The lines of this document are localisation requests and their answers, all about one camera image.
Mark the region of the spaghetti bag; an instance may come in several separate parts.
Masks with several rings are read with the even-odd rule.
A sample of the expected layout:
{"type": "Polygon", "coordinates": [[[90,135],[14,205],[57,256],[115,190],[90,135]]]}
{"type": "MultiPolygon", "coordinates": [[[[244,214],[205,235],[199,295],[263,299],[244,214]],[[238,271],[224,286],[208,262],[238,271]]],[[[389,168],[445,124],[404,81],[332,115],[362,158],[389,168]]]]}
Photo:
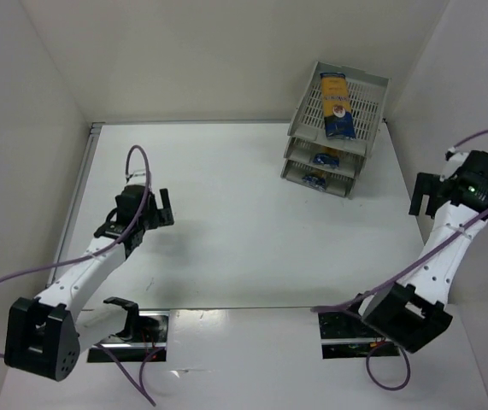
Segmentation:
{"type": "Polygon", "coordinates": [[[311,171],[311,172],[305,173],[302,176],[302,182],[305,185],[307,185],[307,186],[309,186],[315,190],[325,192],[326,187],[327,187],[327,181],[326,181],[327,176],[328,176],[328,174],[325,172],[311,171]]]}
{"type": "Polygon", "coordinates": [[[343,73],[320,73],[324,127],[329,139],[356,139],[350,94],[343,73]]]}
{"type": "Polygon", "coordinates": [[[336,169],[340,165],[340,158],[336,149],[324,148],[322,151],[314,154],[312,163],[315,165],[336,169]]]}

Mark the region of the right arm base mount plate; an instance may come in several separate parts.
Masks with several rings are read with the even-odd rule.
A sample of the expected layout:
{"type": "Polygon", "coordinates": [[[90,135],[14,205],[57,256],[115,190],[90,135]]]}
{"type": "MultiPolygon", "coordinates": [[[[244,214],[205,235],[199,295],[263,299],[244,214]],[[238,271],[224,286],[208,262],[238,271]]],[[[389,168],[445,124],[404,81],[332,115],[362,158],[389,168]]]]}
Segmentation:
{"type": "Polygon", "coordinates": [[[381,348],[385,338],[346,313],[319,313],[318,322],[324,360],[366,358],[375,348],[378,349],[373,352],[374,357],[400,355],[391,343],[381,348]]]}

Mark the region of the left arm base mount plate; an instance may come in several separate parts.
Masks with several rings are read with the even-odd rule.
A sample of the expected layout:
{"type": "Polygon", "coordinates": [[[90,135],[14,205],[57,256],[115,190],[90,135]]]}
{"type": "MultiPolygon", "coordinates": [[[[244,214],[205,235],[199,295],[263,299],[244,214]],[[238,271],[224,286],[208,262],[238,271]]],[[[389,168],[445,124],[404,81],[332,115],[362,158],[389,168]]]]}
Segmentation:
{"type": "Polygon", "coordinates": [[[110,336],[100,344],[121,363],[142,362],[154,350],[150,362],[165,362],[170,312],[141,310],[138,330],[129,339],[110,336]]]}

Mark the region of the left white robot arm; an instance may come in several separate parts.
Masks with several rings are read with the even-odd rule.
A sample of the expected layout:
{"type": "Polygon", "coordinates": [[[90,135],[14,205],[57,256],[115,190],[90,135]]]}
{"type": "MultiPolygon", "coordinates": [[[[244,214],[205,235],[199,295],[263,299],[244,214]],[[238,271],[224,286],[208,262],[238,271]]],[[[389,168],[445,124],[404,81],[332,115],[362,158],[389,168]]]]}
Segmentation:
{"type": "Polygon", "coordinates": [[[64,380],[79,355],[103,339],[130,339],[138,332],[136,302],[110,296],[85,310],[98,288],[143,242],[147,231],[174,223],[168,189],[157,195],[128,184],[94,232],[84,259],[33,299],[19,298],[9,310],[4,363],[55,381],[64,380]]]}

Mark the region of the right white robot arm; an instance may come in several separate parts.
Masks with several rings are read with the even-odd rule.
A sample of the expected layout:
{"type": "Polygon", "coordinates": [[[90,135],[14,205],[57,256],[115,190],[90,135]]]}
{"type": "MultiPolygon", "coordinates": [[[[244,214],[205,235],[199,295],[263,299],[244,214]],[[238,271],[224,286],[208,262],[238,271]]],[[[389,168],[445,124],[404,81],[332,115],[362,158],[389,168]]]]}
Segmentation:
{"type": "Polygon", "coordinates": [[[471,242],[486,226],[488,153],[449,152],[440,174],[418,173],[409,212],[425,213],[432,230],[400,279],[359,305],[365,325],[409,353],[445,332],[450,287],[471,242]]]}

